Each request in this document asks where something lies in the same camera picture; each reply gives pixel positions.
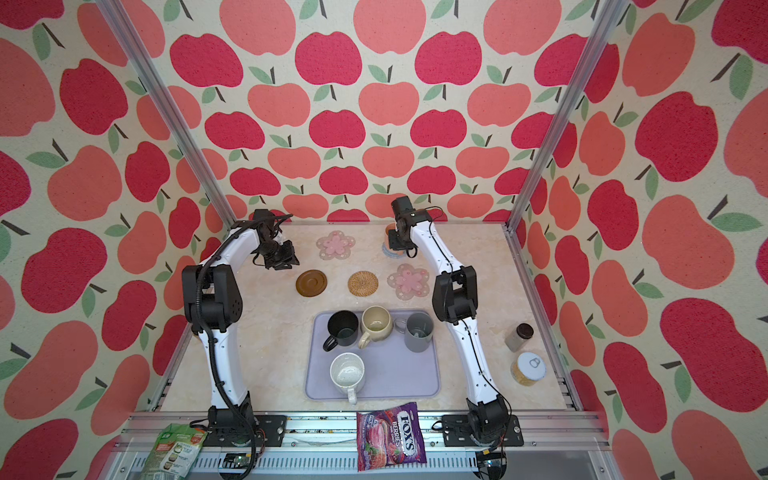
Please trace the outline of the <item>pink flower coaster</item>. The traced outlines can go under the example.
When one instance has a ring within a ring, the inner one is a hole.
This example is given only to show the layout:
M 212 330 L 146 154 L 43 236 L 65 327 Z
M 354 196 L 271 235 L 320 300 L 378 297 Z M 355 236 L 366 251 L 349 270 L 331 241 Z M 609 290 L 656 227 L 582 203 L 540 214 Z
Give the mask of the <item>pink flower coaster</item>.
M 414 297 L 426 297 L 430 293 L 429 279 L 430 274 L 426 269 L 401 264 L 387 277 L 387 284 L 394 289 L 398 299 L 408 301 Z
M 340 230 L 332 231 L 329 235 L 319 238 L 316 246 L 319 249 L 319 257 L 323 260 L 345 260 L 350 257 L 356 240 L 352 236 L 345 235 Z

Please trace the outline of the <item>brown wooden round coaster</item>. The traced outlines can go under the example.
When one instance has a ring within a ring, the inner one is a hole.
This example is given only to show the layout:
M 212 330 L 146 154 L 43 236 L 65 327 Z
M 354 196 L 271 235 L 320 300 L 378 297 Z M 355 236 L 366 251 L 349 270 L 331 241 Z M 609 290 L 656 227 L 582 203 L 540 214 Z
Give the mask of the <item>brown wooden round coaster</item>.
M 295 288 L 301 296 L 311 298 L 323 293 L 327 285 L 327 276 L 322 271 L 310 269 L 297 277 Z

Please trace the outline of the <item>woven rattan round coaster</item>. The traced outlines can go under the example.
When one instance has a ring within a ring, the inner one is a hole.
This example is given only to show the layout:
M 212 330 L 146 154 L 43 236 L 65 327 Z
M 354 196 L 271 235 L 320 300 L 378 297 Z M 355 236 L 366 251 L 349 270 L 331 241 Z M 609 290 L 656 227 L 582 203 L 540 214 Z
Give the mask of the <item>woven rattan round coaster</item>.
M 379 281 L 377 276 L 370 271 L 358 271 L 349 277 L 347 286 L 352 295 L 368 297 L 377 291 Z

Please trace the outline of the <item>cream beige mug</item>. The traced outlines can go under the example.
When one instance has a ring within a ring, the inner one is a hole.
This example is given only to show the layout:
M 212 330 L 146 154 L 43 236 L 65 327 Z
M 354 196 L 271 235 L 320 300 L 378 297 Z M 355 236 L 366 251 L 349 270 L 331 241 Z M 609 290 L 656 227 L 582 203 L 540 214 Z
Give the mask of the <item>cream beige mug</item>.
M 393 330 L 393 321 L 387 309 L 381 306 L 370 306 L 362 314 L 362 335 L 358 348 L 364 349 L 371 342 L 385 340 Z

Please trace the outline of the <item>black mug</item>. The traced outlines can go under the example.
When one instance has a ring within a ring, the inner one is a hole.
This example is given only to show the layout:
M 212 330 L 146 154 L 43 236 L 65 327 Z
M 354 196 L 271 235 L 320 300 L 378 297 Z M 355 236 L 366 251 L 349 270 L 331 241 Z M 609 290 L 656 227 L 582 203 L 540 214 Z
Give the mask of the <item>black mug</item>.
M 349 310 L 340 310 L 331 315 L 327 323 L 329 336 L 323 350 L 329 352 L 337 346 L 350 346 L 358 338 L 359 319 Z

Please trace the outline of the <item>grey woven round coaster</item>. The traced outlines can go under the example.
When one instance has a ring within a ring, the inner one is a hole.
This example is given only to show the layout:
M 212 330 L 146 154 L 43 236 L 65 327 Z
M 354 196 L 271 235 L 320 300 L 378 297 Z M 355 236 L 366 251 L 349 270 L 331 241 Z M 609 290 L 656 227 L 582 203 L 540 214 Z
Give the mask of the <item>grey woven round coaster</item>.
M 383 253 L 386 257 L 392 258 L 392 259 L 410 258 L 404 251 L 390 251 L 390 250 L 384 249 Z

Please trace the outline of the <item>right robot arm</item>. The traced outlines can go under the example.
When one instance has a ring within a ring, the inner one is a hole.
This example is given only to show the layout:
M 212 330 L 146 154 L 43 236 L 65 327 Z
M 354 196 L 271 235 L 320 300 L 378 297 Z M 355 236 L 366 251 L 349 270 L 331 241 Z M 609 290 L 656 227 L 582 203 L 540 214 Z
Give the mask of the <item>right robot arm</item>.
M 414 208 L 406 196 L 396 198 L 391 206 L 396 230 L 388 234 L 389 247 L 424 255 L 435 273 L 432 306 L 460 354 L 467 379 L 471 438 L 480 446 L 496 447 L 507 433 L 511 407 L 492 380 L 480 342 L 476 271 L 450 252 L 428 210 Z

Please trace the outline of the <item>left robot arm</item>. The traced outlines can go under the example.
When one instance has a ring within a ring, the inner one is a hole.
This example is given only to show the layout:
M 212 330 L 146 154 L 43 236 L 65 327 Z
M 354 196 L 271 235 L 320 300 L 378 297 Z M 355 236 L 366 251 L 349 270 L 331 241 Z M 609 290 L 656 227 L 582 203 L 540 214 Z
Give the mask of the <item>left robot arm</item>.
M 257 209 L 253 218 L 234 223 L 222 244 L 198 265 L 182 271 L 184 313 L 202 342 L 211 382 L 209 430 L 221 446 L 266 445 L 266 434 L 253 414 L 245 386 L 237 341 L 237 322 L 244 303 L 236 273 L 250 257 L 267 269 L 286 270 L 299 264 L 281 225 L 291 216 Z

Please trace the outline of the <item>grey mug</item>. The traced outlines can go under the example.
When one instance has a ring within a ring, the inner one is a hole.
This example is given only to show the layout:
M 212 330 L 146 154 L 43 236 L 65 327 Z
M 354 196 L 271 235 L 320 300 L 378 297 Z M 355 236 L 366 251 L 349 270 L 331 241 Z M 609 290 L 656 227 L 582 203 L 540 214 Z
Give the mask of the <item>grey mug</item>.
M 430 346 L 434 323 L 428 314 L 416 312 L 407 318 L 398 318 L 394 326 L 404 335 L 405 345 L 410 351 L 420 353 Z

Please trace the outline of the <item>lavender tray mat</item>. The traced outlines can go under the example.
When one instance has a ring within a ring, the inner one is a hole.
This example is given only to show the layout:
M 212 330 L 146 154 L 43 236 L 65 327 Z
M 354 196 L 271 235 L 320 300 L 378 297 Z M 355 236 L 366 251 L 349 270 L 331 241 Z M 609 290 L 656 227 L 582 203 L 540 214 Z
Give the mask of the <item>lavender tray mat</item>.
M 351 352 L 365 365 L 365 384 L 359 392 L 362 400 L 433 397 L 440 390 L 436 343 L 431 341 L 422 352 L 410 351 L 404 335 L 394 331 L 387 339 L 374 342 L 363 350 L 355 344 L 335 347 L 326 352 L 323 343 L 329 336 L 330 311 L 314 319 L 312 342 L 305 382 L 306 395 L 316 401 L 344 400 L 346 395 L 335 387 L 330 366 L 338 355 Z

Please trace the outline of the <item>white mug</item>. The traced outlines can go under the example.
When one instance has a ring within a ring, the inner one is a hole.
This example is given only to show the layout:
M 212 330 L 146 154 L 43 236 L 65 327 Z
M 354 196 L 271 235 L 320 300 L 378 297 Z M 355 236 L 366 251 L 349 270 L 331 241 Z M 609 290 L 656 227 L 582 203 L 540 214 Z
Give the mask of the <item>white mug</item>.
M 358 393 L 365 385 L 363 359 L 355 353 L 342 353 L 332 361 L 329 373 L 335 387 L 347 397 L 351 405 L 356 405 Z

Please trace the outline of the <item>grey jar dark lid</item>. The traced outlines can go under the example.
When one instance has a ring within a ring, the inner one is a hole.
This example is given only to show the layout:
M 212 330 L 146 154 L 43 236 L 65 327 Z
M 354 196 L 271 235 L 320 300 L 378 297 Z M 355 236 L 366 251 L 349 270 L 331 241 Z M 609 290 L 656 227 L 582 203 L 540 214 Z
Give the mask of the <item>grey jar dark lid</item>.
M 505 338 L 505 345 L 510 351 L 517 352 L 533 337 L 534 333 L 534 328 L 529 323 L 519 323 Z

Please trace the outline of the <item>yellow jar white lid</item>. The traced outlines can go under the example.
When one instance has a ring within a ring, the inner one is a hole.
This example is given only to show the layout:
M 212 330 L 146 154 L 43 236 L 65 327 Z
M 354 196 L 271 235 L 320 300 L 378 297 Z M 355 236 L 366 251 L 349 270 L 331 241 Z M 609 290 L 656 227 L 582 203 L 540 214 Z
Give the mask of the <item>yellow jar white lid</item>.
M 511 365 L 511 374 L 516 382 L 523 386 L 532 386 L 542 380 L 547 373 L 544 360 L 529 351 L 521 352 Z

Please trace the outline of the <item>purple Fox's candy bag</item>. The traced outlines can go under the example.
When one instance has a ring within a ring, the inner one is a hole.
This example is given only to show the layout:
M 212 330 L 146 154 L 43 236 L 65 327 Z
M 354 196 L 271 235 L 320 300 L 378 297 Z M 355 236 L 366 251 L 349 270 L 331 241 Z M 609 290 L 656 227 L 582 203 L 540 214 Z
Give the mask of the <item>purple Fox's candy bag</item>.
M 427 463 L 416 402 L 357 413 L 356 425 L 359 472 Z

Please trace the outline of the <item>green snack packet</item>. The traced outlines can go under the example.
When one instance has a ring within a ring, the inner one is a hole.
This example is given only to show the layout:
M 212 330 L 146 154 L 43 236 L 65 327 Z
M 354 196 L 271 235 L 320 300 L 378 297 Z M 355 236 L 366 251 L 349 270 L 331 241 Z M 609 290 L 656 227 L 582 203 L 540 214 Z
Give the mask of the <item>green snack packet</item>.
M 157 437 L 140 479 L 184 479 L 196 461 L 207 432 L 172 423 Z

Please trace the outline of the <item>aluminium front rail frame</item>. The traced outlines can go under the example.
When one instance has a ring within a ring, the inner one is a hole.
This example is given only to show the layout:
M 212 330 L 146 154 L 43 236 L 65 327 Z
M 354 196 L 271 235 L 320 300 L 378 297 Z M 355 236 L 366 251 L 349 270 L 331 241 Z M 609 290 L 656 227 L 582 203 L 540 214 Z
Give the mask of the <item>aluminium front rail frame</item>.
M 277 444 L 259 456 L 253 479 L 619 479 L 606 433 L 594 414 L 573 410 L 519 411 L 510 438 L 492 452 L 446 444 L 434 429 L 439 411 L 419 413 L 427 461 L 375 470 L 358 468 L 352 411 L 268 413 Z

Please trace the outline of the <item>left corner aluminium post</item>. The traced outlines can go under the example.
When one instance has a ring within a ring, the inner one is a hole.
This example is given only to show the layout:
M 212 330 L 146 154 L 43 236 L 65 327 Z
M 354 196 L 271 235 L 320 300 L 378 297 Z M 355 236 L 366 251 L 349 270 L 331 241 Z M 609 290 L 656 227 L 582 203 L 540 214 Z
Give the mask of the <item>left corner aluminium post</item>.
M 115 35 L 124 53 L 131 61 L 139 79 L 151 96 L 159 114 L 168 126 L 177 146 L 185 155 L 193 173 L 201 184 L 211 204 L 229 228 L 236 217 L 217 179 L 193 138 L 179 107 L 155 68 L 140 34 L 133 26 L 128 12 L 120 1 L 98 0 L 96 4 Z

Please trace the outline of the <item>corner aluminium post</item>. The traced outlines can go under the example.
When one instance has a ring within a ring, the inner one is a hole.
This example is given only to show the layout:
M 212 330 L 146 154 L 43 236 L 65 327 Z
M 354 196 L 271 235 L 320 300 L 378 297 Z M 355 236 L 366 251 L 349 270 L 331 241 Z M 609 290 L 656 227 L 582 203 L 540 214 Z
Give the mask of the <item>corner aluminium post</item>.
M 565 93 L 558 103 L 556 113 L 544 137 L 542 146 L 535 154 L 523 188 L 516 197 L 512 213 L 505 225 L 505 232 L 508 235 L 515 232 L 517 224 L 521 220 L 524 210 L 529 205 L 533 193 L 542 178 L 546 164 L 553 157 L 554 149 L 565 131 L 572 112 L 577 108 L 578 102 L 586 98 L 584 93 L 586 85 L 600 60 L 602 52 L 611 39 L 611 35 L 619 22 L 619 17 L 629 5 L 629 1 L 610 0 L 602 1 L 601 4 L 604 8 L 597 15 L 594 28 L 587 39 L 571 80 L 565 89 Z
M 229 228 L 236 217 L 217 179 L 193 138 L 179 107 L 155 68 L 140 34 L 133 26 L 128 12 L 120 1 L 98 0 L 96 4 L 115 35 L 124 53 L 131 61 L 139 79 L 151 96 L 159 114 L 168 126 L 177 146 L 185 155 L 193 173 L 201 184 L 211 204 Z

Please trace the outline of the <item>right corner aluminium post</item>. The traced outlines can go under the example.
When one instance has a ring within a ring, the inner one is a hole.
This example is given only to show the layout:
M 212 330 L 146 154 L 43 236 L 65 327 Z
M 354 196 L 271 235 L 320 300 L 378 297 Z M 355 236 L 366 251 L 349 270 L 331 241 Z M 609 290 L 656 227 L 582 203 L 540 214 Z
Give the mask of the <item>right corner aluminium post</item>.
M 512 213 L 505 225 L 505 232 L 508 235 L 515 232 L 517 224 L 521 220 L 524 210 L 529 205 L 533 193 L 542 178 L 546 164 L 553 157 L 554 149 L 565 131 L 572 112 L 577 108 L 578 102 L 586 98 L 584 93 L 586 85 L 600 60 L 602 52 L 611 39 L 611 35 L 619 22 L 619 17 L 629 5 L 629 1 L 610 0 L 602 1 L 601 4 L 604 8 L 597 15 L 594 28 L 587 39 L 571 80 L 565 89 L 565 93 L 558 103 L 556 113 L 544 137 L 542 146 L 535 154 L 523 188 L 516 197 Z

